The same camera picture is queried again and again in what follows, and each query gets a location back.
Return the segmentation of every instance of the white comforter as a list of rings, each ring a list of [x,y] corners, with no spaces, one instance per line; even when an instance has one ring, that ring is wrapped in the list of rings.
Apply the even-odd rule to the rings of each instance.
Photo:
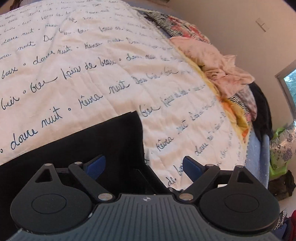
[[[0,15],[0,163],[129,111],[147,164],[191,184],[182,159],[244,164],[214,94],[162,34],[122,1],[41,1]]]

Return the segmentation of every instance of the logo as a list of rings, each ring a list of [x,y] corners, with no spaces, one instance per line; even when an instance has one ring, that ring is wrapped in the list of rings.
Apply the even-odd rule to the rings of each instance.
[[[149,201],[151,200],[151,198],[150,198],[150,197],[145,197],[145,198],[143,198],[143,200],[144,200],[145,202],[149,202]]]

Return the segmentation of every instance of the red fabric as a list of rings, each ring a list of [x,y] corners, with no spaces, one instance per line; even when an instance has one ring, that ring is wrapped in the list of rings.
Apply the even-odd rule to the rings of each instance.
[[[294,224],[292,225],[292,230],[291,230],[291,234],[290,234],[290,238],[289,238],[289,241],[293,241],[293,236],[294,236],[294,231],[295,231],[295,226]]]
[[[296,210],[292,213],[291,221],[293,223],[294,229],[292,239],[290,238],[290,240],[293,240],[296,238]]]

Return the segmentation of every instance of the window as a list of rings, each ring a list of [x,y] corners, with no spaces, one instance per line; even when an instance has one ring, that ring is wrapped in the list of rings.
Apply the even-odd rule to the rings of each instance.
[[[296,60],[276,77],[285,92],[293,117],[296,118]]]

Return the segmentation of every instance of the white wall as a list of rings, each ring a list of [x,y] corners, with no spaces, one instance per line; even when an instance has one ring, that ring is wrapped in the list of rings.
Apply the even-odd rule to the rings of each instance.
[[[283,0],[170,0],[168,6],[194,23],[223,54],[251,73],[271,109],[273,129],[292,121],[275,75],[296,60],[296,12]],[[255,22],[270,27],[264,32]]]

